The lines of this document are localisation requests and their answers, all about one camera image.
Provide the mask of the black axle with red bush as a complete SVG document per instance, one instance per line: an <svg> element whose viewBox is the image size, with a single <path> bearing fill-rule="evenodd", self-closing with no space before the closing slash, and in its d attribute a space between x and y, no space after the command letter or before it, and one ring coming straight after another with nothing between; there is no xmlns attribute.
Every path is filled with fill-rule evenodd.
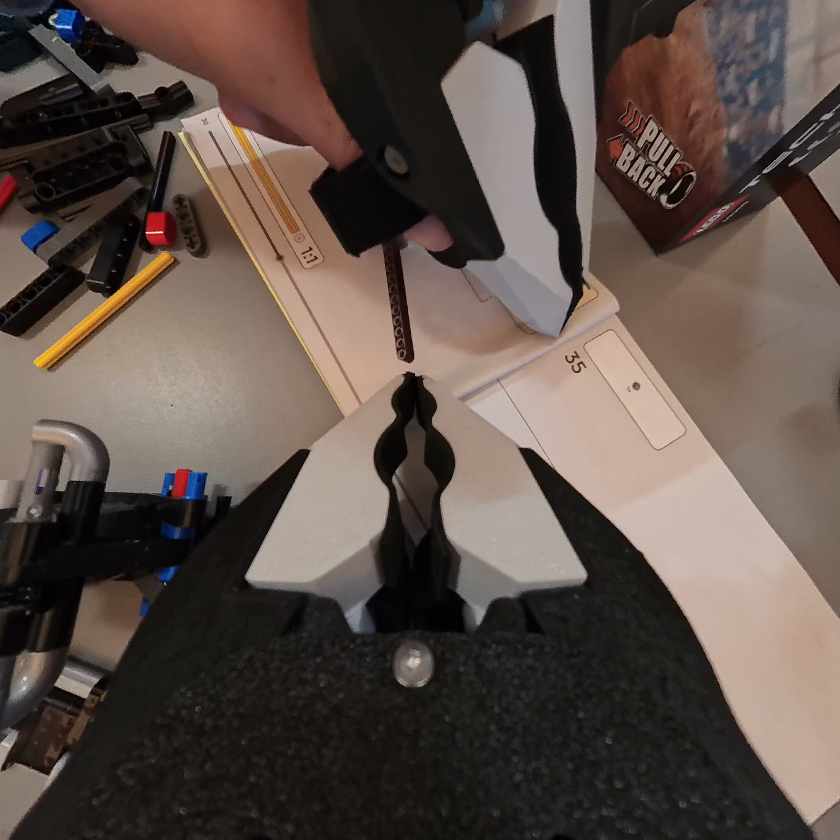
<svg viewBox="0 0 840 840"><path fill-rule="evenodd" d="M143 252L152 255L157 248L176 244L176 218L163 209L166 191L170 184L176 162L176 134L166 130L160 136L160 148L154 165L152 193L144 213L144 231L141 235Z"/></svg>

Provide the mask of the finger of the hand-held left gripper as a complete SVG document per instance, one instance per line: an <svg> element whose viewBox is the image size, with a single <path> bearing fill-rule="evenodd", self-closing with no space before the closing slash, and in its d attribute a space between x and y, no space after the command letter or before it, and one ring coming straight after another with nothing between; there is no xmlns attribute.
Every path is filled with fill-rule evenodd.
<svg viewBox="0 0 840 840"><path fill-rule="evenodd" d="M577 148L562 94L556 20L473 44L443 92L500 244L459 261L526 328L558 339L585 288Z"/></svg>
<svg viewBox="0 0 840 840"><path fill-rule="evenodd" d="M583 268L585 279L590 283L596 191L596 94L590 0L556 2L556 66L562 95L574 123Z"/></svg>

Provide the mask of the small grey lego beam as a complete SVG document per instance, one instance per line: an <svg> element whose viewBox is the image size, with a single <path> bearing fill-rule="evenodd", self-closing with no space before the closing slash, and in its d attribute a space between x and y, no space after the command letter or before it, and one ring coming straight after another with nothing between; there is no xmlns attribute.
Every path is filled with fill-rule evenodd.
<svg viewBox="0 0 840 840"><path fill-rule="evenodd" d="M202 259L208 255L208 243L202 226L193 213L191 198L184 193L173 195L173 215L178 222L180 241L193 259Z"/></svg>

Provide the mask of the partly built lego model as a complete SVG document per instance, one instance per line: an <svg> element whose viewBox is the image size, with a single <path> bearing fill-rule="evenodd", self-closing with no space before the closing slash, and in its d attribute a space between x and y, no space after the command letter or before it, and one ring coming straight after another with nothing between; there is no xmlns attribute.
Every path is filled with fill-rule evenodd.
<svg viewBox="0 0 840 840"><path fill-rule="evenodd" d="M23 483L2 483L0 725L2 770L56 776L109 690L70 657L85 590L138 586L144 619L233 498L208 473L178 471L154 494L109 494L109 453L90 429L42 419Z"/></svg>

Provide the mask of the person's left hand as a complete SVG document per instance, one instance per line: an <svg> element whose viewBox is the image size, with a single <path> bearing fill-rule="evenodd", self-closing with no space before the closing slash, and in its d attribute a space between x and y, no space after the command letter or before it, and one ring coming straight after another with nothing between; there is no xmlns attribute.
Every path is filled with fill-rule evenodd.
<svg viewBox="0 0 840 840"><path fill-rule="evenodd" d="M237 57L193 70L220 92L223 113L242 129L316 150L343 172L364 159L340 119L314 62L309 2L288 2L286 20Z"/></svg>

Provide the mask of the yellow lego axle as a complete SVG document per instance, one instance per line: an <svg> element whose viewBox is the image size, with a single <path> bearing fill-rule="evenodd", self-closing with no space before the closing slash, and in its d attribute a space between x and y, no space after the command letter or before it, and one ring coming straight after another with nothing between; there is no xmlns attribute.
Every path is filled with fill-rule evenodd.
<svg viewBox="0 0 840 840"><path fill-rule="evenodd" d="M67 332L56 345L42 352L34 362L34 365L39 371L52 371L176 263L178 259L173 255L157 256L134 279L129 279L119 292L115 292L102 305L99 305L86 320L81 320L73 332Z"/></svg>

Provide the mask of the lego set cardboard box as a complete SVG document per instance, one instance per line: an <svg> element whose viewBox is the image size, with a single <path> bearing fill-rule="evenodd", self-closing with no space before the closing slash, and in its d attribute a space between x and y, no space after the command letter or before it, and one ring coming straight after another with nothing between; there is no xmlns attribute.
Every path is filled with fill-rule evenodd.
<svg viewBox="0 0 840 840"><path fill-rule="evenodd" d="M592 2L596 172L655 255L757 215L840 145L838 0Z"/></svg>

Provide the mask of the pile of black lego beams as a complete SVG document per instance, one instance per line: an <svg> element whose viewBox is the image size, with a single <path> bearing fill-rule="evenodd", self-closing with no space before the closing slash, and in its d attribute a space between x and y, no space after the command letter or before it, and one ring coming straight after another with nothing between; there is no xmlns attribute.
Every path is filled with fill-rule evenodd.
<svg viewBox="0 0 840 840"><path fill-rule="evenodd" d="M2 209L16 198L37 218L21 243L44 263L2 304L13 339L81 286L109 298L129 283L157 165L143 134L193 107L187 83L115 92L102 70L134 67L141 53L74 2L2 2L2 74L35 58L65 73L0 110Z"/></svg>

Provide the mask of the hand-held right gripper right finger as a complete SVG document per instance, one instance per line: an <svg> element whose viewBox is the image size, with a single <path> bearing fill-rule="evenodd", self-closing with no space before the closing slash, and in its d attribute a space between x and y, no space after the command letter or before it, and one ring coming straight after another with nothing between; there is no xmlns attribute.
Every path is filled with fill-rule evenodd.
<svg viewBox="0 0 840 840"><path fill-rule="evenodd" d="M587 583L574 542L520 449L536 441L505 435L430 377L423 377L423 386L437 406L434 429L448 439L456 459L441 511L444 535L456 549L449 590L465 603L465 629L476 631L499 599Z"/></svg>

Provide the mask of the person's left forearm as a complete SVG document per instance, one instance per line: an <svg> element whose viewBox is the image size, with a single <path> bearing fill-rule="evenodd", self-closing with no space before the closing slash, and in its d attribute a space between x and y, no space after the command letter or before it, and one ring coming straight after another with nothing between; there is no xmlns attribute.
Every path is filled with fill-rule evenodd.
<svg viewBox="0 0 840 840"><path fill-rule="evenodd" d="M80 0L77 8L180 67L205 67L255 46L286 20L276 0Z"/></svg>

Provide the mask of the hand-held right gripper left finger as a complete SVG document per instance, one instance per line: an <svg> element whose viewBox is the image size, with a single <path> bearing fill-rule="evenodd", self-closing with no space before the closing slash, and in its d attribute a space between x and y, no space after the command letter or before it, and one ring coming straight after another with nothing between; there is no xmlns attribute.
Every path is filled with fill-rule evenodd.
<svg viewBox="0 0 840 840"><path fill-rule="evenodd" d="M418 376L406 372L313 444L247 571L255 590L336 601L355 633L375 633L369 603L387 585L383 544L420 542L420 511L393 477L414 397Z"/></svg>

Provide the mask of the white lego instruction booklet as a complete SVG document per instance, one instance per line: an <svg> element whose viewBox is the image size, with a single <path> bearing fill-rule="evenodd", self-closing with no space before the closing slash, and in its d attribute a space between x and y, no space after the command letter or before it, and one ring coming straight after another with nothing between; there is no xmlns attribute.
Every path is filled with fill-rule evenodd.
<svg viewBox="0 0 840 840"><path fill-rule="evenodd" d="M838 615L703 439L590 276L558 341L468 273L402 252L414 362L397 357L380 248L343 252L309 184L314 150L184 119L181 142L348 416L401 372L536 449L651 563L706 648L734 714L809 825L838 805Z"/></svg>

